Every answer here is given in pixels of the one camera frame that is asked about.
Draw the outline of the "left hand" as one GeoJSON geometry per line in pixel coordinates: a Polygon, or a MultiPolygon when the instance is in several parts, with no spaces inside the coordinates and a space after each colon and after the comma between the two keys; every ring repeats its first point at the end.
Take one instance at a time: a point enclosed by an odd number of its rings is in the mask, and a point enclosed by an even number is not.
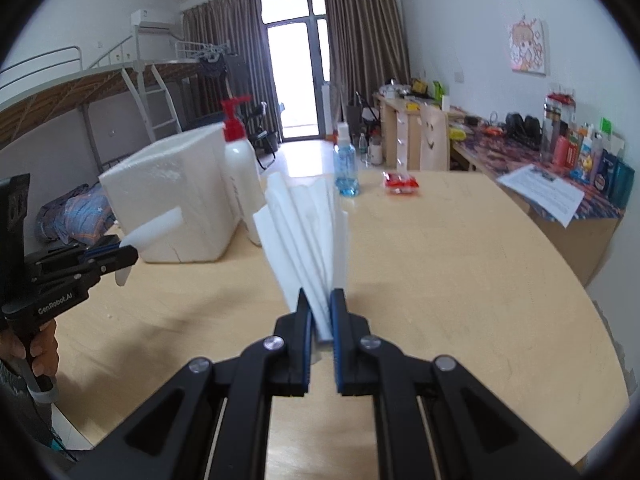
{"type": "Polygon", "coordinates": [[[40,332],[34,337],[28,351],[12,330],[1,333],[1,359],[9,364],[32,356],[32,372],[36,377],[54,377],[58,372],[58,341],[55,338],[56,322],[49,321],[40,327],[40,332]]]}

